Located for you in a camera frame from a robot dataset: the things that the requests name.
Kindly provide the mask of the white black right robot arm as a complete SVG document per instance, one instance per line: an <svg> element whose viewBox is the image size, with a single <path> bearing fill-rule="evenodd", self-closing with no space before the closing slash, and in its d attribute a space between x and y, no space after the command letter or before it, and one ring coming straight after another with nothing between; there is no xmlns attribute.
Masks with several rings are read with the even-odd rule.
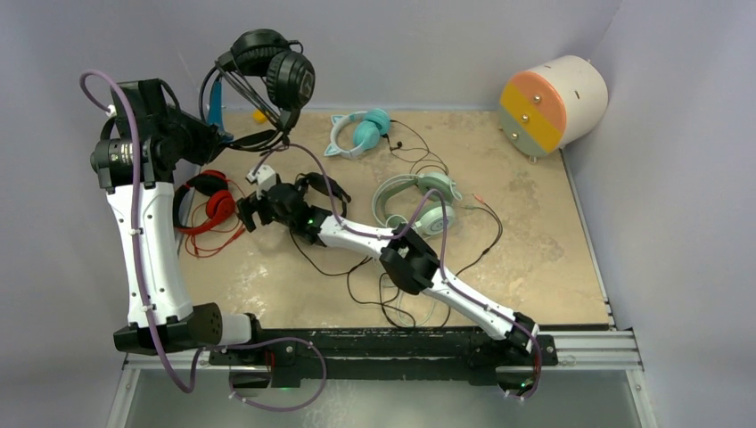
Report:
<svg viewBox="0 0 756 428"><path fill-rule="evenodd" d="M309 243L379 260L401 291L424 294L447 304L481 327L491 339L500 341L503 356L511 362L521 363L532 354L541 353L537 342L539 326L535 321L493 301L458 278L445 266L445 253L437 253L408 224L391 229L348 220L333 210L308 204L291 184L273 185L239 199L236 205L238 216L249 232L259 224L279 223Z"/></svg>

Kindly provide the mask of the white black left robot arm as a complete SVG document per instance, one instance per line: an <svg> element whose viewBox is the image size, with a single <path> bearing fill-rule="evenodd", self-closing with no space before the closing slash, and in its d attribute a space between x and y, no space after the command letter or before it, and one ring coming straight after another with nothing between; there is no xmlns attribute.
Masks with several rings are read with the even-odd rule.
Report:
<svg viewBox="0 0 756 428"><path fill-rule="evenodd" d="M117 221L129 284L127 324L117 350L155 355L231 345L245 365L265 356L253 315L195 305L179 266L173 172L180 160L204 165L220 150L218 128L183 111L170 86L152 78L119 83L115 114L90 156Z"/></svg>

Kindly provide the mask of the black blue gaming headphones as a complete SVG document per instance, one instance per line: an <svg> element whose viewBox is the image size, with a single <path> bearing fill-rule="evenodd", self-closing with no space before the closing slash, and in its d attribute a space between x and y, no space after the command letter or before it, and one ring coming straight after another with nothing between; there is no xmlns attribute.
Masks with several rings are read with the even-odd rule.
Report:
<svg viewBox="0 0 756 428"><path fill-rule="evenodd" d="M223 149L269 152L290 143L290 133L316 83L313 64L301 49L292 49L295 45L302 43L273 29L254 29L241 34L214 61L201 82L198 110L201 120L218 129ZM272 127L237 139L227 133L220 118L223 83L252 104Z"/></svg>

